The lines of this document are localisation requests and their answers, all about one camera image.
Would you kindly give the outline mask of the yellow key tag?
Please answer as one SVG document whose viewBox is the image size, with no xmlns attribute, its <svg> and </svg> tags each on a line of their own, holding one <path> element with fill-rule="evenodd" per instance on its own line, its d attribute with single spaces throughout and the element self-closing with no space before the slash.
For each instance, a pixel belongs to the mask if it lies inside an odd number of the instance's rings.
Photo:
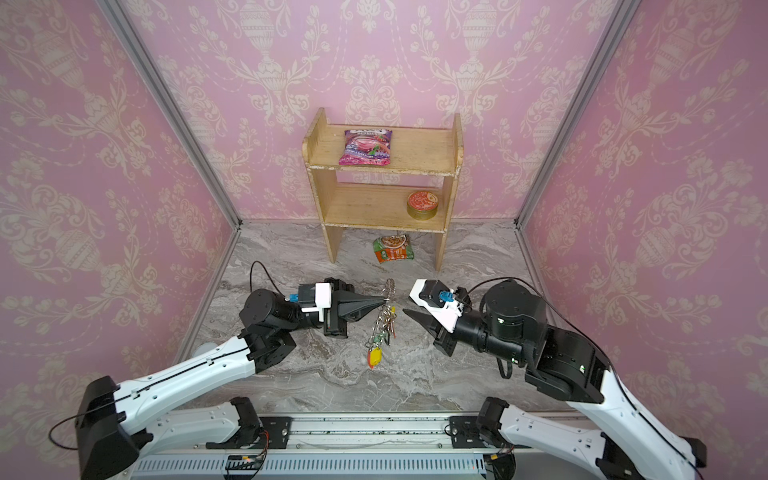
<svg viewBox="0 0 768 480">
<path fill-rule="evenodd" d="M 375 347 L 368 352 L 368 366 L 374 368 L 382 361 L 383 354 L 379 347 Z"/>
</svg>

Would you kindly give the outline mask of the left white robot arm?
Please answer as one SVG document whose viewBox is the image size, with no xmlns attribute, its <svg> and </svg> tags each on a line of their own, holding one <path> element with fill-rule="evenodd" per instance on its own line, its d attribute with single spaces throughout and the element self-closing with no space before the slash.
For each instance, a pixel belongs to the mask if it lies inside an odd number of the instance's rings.
<svg viewBox="0 0 768 480">
<path fill-rule="evenodd" d="M 347 326 L 385 305 L 383 295 L 363 295 L 353 285 L 335 278 L 303 284 L 297 294 L 257 289 L 239 313 L 243 328 L 229 340 L 190 360 L 134 380 L 116 383 L 104 376 L 83 393 L 74 424 L 79 475 L 108 479 L 132 466 L 152 448 L 190 441 L 213 449 L 242 449 L 269 445 L 269 433 L 255 407 L 245 397 L 225 403 L 223 414 L 213 413 L 205 427 L 196 422 L 179 425 L 164 415 L 228 383 L 262 373 L 282 362 L 296 347 L 294 331 L 319 329 L 344 338 Z"/>
</svg>

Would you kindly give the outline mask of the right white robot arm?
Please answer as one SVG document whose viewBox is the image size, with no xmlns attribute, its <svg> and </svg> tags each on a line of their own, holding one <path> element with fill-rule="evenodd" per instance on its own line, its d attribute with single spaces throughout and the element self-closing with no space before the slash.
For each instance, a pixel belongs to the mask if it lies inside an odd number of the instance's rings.
<svg viewBox="0 0 768 480">
<path fill-rule="evenodd" d="M 409 293 L 416 307 L 406 313 L 444 355 L 465 344 L 494 357 L 504 379 L 520 368 L 537 392 L 566 403 L 594 426 L 567 427 L 489 397 L 475 421 L 484 443 L 537 449 L 600 479 L 701 478 L 706 445 L 659 421 L 592 339 L 575 326 L 550 324 L 551 304 L 528 282 L 499 277 L 488 284 L 474 306 L 464 288 L 418 279 Z"/>
</svg>

